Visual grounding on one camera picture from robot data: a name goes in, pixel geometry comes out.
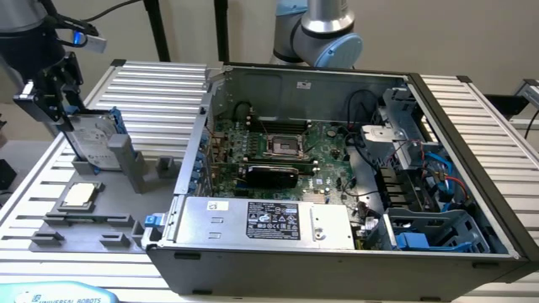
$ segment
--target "gray wall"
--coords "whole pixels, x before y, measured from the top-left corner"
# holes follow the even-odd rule
[[[87,18],[123,0],[55,0],[59,11]],[[231,60],[267,62],[274,44],[274,0],[230,0]],[[487,93],[511,93],[519,80],[539,78],[539,1],[349,0],[365,39],[357,68],[466,74]],[[175,61],[218,61],[213,0],[162,0]],[[158,59],[143,3],[94,23],[108,39],[106,54],[79,50],[87,94],[115,58]],[[12,85],[0,76],[0,102]]]

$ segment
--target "power supply label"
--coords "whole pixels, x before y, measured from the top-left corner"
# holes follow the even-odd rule
[[[247,236],[251,239],[301,240],[301,213],[298,205],[250,202]]]

